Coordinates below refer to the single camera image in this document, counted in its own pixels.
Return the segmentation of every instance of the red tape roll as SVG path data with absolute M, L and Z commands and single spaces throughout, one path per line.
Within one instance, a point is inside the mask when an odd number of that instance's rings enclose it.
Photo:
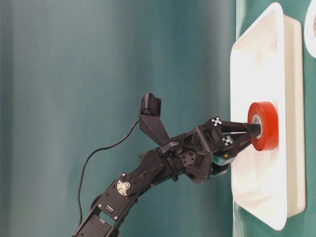
M 261 125 L 261 134 L 251 138 L 251 143 L 258 151 L 273 150 L 278 144 L 277 111 L 270 102 L 252 103 L 248 111 L 248 123 Z

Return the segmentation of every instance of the robotic arm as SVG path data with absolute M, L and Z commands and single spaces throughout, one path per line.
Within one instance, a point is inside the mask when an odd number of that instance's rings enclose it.
M 239 152 L 261 132 L 259 124 L 212 118 L 193 130 L 169 137 L 160 120 L 161 100 L 147 93 L 139 108 L 140 129 L 159 146 L 140 155 L 140 165 L 122 173 L 91 205 L 73 237 L 117 237 L 119 227 L 138 197 L 152 186 L 186 174 L 194 183 L 226 173 Z M 101 217 L 108 215 L 114 224 Z

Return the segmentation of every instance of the green backdrop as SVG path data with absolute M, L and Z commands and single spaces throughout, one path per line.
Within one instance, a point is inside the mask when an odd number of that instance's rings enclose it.
M 215 115 L 229 119 L 234 40 L 234 0 L 1 0 L 1 236 L 70 237 L 86 156 L 125 135 L 147 91 L 162 99 L 170 135 Z M 94 156 L 84 215 L 152 147 L 137 129 Z M 120 236 L 231 235 L 228 173 L 199 186 L 183 176 L 153 188 Z
M 237 0 L 236 36 L 237 38 L 257 19 L 257 17 L 275 0 Z M 310 0 L 278 0 L 285 15 L 293 17 L 304 26 L 305 15 Z M 306 148 L 306 210 L 287 220 L 282 231 L 275 231 L 256 217 L 235 204 L 233 223 L 235 237 L 314 237 L 316 236 L 316 59 L 306 50 L 304 54 L 304 103 L 305 103 L 305 148 Z

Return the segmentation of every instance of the white tray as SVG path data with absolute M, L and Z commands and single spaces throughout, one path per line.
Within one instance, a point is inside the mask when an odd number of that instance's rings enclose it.
M 279 145 L 249 146 L 232 162 L 234 201 L 274 228 L 305 209 L 305 143 L 301 24 L 271 4 L 231 52 L 231 120 L 247 122 L 253 102 L 278 113 Z

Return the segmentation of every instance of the tape roll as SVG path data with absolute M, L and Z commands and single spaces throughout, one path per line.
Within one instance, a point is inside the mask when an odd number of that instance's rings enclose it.
M 261 133 L 251 138 L 251 143 L 258 151 L 273 150 L 278 145 L 277 111 L 270 102 L 252 103 L 248 111 L 248 123 L 261 125 Z
M 316 0 L 312 0 L 305 17 L 304 39 L 308 52 L 316 58 Z

